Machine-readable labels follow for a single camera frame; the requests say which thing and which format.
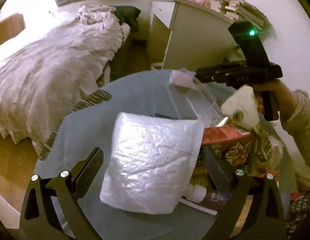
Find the person's right forearm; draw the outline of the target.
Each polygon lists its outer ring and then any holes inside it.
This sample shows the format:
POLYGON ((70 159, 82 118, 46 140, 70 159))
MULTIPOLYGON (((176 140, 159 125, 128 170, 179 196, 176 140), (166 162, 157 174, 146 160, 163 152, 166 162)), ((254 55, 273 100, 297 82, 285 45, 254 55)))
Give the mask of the person's right forearm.
POLYGON ((288 115, 280 114, 281 125, 294 138, 305 165, 310 169, 310 99, 308 93, 300 89, 291 95, 295 105, 288 115))

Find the person's right hand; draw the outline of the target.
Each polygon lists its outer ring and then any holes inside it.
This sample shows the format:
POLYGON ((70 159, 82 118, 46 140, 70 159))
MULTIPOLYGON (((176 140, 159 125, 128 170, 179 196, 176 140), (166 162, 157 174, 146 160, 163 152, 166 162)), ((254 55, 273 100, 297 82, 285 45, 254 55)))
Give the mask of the person's right hand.
POLYGON ((264 114, 264 103, 262 92, 270 91, 275 93, 275 99, 280 112, 280 118, 287 121, 298 106, 298 100, 295 94, 279 79, 275 79, 262 84, 252 85, 255 99, 258 103, 257 110, 264 114))

